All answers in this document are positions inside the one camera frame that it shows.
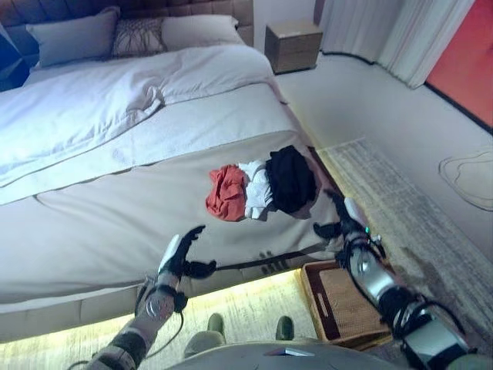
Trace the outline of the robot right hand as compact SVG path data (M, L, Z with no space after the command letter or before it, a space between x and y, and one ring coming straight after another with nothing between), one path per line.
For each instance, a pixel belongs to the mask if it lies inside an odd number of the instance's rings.
M365 227L350 215L344 198L340 194L328 189L324 190L324 194L335 206L339 221L332 224L315 223L313 225L315 234L326 241L342 237L343 244L337 254L351 254L354 250L370 251Z

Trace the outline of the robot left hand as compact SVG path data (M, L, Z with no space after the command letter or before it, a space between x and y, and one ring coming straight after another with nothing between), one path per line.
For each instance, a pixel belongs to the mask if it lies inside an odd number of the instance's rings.
M182 276L202 280L211 276L216 270L216 261L209 263L200 261L188 261L186 256L192 243L199 238L199 235L206 228L205 225L199 225L186 233L183 237L175 235L169 242L169 245L159 264L157 276L171 274L178 280Z

